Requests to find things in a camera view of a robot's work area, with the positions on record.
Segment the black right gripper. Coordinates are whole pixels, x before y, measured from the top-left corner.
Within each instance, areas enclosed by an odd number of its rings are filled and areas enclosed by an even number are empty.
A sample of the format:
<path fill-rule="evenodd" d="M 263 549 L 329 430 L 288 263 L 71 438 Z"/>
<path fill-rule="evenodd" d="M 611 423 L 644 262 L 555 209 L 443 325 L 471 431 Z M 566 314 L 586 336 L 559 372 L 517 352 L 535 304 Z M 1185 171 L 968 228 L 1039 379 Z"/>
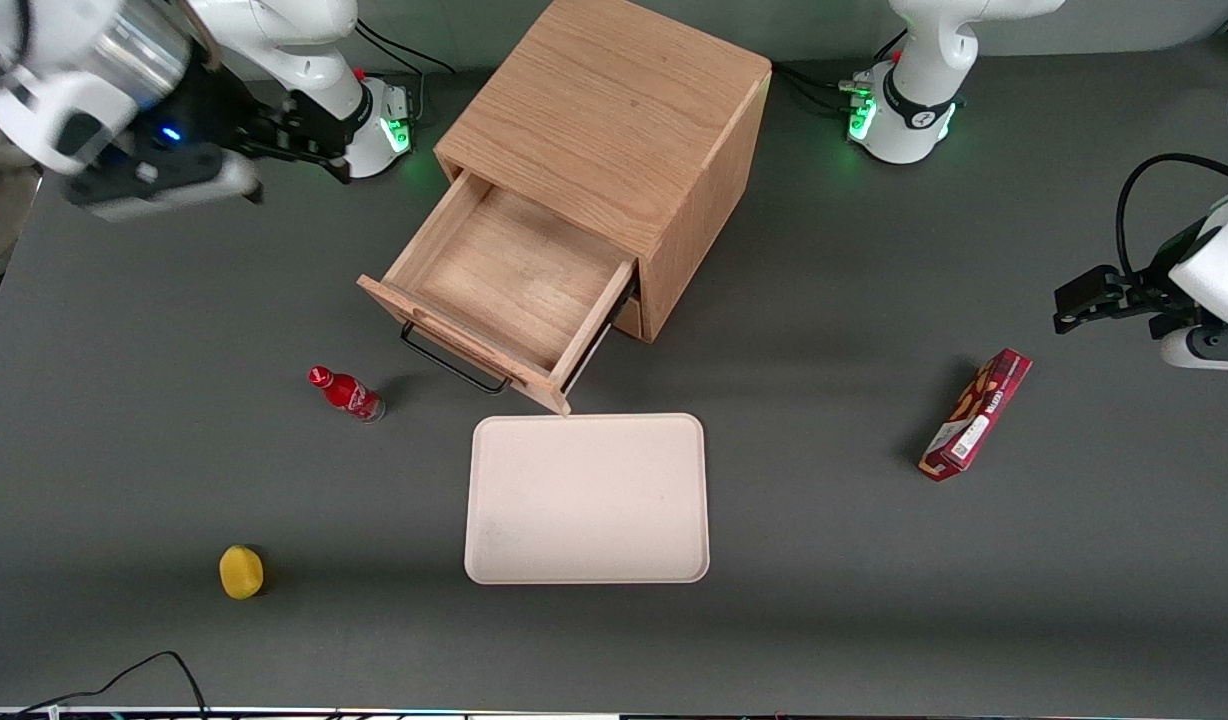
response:
<path fill-rule="evenodd" d="M 149 161 L 154 151 L 212 143 L 247 158 L 316 165 L 341 184 L 352 182 L 352 168 L 344 155 L 321 152 L 346 150 L 344 120 L 309 95 L 286 95 L 276 104 L 266 104 L 255 100 L 230 69 L 211 70 L 203 60 L 189 61 L 169 95 L 139 111 L 128 135 L 125 163 Z"/>

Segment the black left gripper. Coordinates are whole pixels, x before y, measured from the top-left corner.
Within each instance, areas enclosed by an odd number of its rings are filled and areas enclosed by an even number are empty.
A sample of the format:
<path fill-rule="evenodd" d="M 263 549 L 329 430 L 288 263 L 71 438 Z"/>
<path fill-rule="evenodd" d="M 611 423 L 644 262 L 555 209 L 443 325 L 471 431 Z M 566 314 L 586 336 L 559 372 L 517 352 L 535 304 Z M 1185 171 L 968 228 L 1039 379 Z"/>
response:
<path fill-rule="evenodd" d="M 1202 249 L 1213 236 L 1203 231 L 1200 217 L 1173 233 L 1146 265 L 1135 268 L 1129 251 L 1122 252 L 1122 275 L 1114 265 L 1094 265 L 1054 291 L 1054 332 L 1067 334 L 1095 319 L 1125 319 L 1149 315 L 1149 335 L 1156 342 L 1176 334 L 1183 342 L 1216 342 L 1217 316 L 1205 310 L 1194 292 L 1172 279 L 1170 273 Z M 1127 306 L 1116 305 L 1125 296 Z"/>

